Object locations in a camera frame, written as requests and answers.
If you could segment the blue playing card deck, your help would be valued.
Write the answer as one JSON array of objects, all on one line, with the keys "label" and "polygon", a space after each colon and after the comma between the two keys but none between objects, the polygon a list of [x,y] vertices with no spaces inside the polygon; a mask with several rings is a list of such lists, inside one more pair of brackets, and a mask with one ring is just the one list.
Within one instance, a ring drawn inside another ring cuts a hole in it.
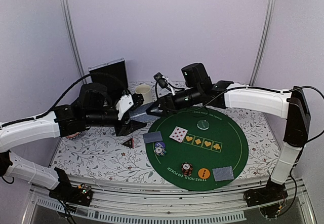
[{"label": "blue playing card deck", "polygon": [[152,105],[151,103],[142,105],[135,109],[134,111],[129,111],[129,116],[131,120],[141,122],[141,123],[148,123],[150,121],[154,121],[157,119],[156,116],[148,115],[146,110]]}]

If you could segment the clear dealer button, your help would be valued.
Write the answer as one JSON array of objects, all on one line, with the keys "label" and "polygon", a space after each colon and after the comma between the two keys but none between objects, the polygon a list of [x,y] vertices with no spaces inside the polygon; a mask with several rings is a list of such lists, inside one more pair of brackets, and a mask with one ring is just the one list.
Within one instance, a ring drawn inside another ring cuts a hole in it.
[{"label": "clear dealer button", "polygon": [[208,130],[210,127],[210,123],[207,120],[199,120],[197,122],[197,128],[201,130]]}]

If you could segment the orange big blind button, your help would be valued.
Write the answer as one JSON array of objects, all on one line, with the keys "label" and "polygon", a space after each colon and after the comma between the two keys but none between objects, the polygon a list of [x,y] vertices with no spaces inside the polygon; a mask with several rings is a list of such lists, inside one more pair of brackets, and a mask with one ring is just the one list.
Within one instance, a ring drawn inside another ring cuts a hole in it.
[{"label": "orange big blind button", "polygon": [[211,173],[207,168],[201,168],[198,170],[198,176],[201,179],[208,179],[211,176]]}]

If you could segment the purple small blind button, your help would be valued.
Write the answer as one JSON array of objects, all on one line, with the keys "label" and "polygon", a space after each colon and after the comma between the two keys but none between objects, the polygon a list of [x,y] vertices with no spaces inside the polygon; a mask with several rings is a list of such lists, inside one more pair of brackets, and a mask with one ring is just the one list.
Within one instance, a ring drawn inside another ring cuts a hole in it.
[{"label": "purple small blind button", "polygon": [[157,147],[160,147],[160,148],[166,148],[166,145],[163,141],[158,141],[154,144],[154,147],[157,148]]}]

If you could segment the dealt playing card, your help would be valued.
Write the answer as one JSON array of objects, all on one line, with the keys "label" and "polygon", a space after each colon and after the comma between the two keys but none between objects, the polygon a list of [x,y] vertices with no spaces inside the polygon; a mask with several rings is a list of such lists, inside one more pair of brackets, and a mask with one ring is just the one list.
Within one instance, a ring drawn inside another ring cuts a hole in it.
[{"label": "dealt playing card", "polygon": [[234,180],[233,169],[231,166],[213,168],[212,172],[215,181]]},{"label": "dealt playing card", "polygon": [[143,140],[145,144],[163,141],[162,135],[160,131],[156,132],[148,132],[143,134]]}]

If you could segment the aluminium poker chip case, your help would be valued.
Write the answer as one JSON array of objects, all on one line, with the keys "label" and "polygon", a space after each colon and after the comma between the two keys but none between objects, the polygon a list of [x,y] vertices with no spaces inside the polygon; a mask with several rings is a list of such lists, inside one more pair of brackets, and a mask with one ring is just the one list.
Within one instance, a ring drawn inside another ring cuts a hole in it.
[{"label": "aluminium poker chip case", "polygon": [[88,67],[91,80],[107,87],[107,92],[113,100],[120,99],[128,89],[126,61],[124,58]]}]

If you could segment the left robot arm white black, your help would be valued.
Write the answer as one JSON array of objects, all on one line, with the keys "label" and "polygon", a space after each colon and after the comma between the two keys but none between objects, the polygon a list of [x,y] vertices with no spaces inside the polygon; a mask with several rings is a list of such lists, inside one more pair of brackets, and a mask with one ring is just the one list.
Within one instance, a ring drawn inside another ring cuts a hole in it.
[{"label": "left robot arm white black", "polygon": [[20,178],[41,185],[65,201],[75,197],[75,189],[62,169],[46,168],[19,157],[12,148],[32,141],[58,138],[88,130],[114,127],[117,136],[126,136],[145,127],[130,119],[129,111],[141,106],[142,94],[132,94],[122,85],[119,97],[109,94],[105,85],[82,85],[78,98],[70,105],[54,105],[46,112],[1,124],[1,177]]}]

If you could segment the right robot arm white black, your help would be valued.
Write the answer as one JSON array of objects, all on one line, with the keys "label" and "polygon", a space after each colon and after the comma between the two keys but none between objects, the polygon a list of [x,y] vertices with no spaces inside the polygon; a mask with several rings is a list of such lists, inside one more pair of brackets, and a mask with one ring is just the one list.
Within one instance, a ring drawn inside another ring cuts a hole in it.
[{"label": "right robot arm white black", "polygon": [[222,109],[254,110],[286,119],[283,146],[268,186],[261,194],[265,201],[272,202],[281,194],[281,185],[290,176],[305,144],[312,141],[309,138],[311,115],[303,92],[306,86],[275,90],[232,81],[214,84],[202,63],[187,65],[181,72],[187,89],[157,98],[147,109],[147,114],[164,117],[201,103]]}]

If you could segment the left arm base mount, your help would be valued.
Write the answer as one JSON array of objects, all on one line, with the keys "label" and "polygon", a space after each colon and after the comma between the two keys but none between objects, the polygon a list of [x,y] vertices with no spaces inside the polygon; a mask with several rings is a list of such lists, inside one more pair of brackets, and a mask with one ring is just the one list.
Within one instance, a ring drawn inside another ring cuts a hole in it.
[{"label": "left arm base mount", "polygon": [[53,190],[49,190],[49,197],[76,205],[89,207],[93,196],[90,186],[81,184],[72,186],[69,183],[59,183]]}]

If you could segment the small poker chip stack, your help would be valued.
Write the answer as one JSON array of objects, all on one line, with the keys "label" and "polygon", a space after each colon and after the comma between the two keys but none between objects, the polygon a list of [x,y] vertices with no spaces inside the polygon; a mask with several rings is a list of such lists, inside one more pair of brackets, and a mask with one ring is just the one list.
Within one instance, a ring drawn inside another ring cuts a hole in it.
[{"label": "small poker chip stack", "polygon": [[166,148],[162,146],[155,147],[154,152],[157,156],[165,156],[167,154]]}]

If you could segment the black triangular button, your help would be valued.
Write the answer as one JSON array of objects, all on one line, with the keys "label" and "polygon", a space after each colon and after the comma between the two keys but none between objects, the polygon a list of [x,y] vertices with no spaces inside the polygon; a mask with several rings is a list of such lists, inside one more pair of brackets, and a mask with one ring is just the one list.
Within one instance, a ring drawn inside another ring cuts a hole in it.
[{"label": "black triangular button", "polygon": [[130,138],[126,140],[125,142],[123,142],[123,145],[129,148],[134,148],[134,139]]}]

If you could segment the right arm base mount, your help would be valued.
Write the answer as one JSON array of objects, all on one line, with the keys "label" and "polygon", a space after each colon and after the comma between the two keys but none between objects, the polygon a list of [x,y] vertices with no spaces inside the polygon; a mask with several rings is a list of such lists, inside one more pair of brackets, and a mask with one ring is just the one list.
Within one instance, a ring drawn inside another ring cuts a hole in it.
[{"label": "right arm base mount", "polygon": [[265,187],[249,189],[244,192],[244,200],[248,207],[283,200],[288,197],[285,184],[268,181]]}]

